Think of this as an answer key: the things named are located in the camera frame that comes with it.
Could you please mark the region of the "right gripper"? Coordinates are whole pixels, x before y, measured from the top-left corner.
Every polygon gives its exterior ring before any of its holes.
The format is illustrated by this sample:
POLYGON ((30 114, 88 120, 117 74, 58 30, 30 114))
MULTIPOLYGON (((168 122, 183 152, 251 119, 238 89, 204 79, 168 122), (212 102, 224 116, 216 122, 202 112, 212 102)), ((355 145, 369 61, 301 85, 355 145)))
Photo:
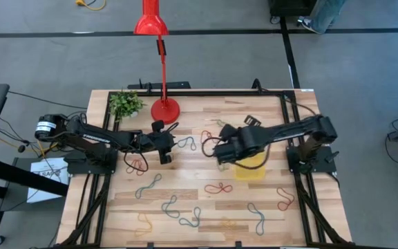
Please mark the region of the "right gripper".
MULTIPOLYGON (((251 128, 242 128, 237 130, 230 124, 225 124, 222 128, 222 140, 229 140, 235 135, 233 144, 236 160, 242 160, 256 155, 256 145, 254 144, 254 135, 251 128)), ((219 165, 225 164, 224 158, 216 158, 219 165)))

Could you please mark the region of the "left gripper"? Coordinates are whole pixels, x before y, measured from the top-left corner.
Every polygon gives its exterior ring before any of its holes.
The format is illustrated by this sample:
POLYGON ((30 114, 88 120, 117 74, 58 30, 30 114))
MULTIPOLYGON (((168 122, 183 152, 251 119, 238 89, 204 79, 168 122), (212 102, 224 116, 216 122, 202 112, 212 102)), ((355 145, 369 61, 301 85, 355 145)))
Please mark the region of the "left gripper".
POLYGON ((151 124, 152 133, 146 135, 146 150, 147 151, 155 151, 158 150, 160 164, 169 164, 172 161, 171 158, 171 149, 172 146, 164 146, 164 136, 166 132, 164 129, 164 122, 162 120, 157 120, 151 124))

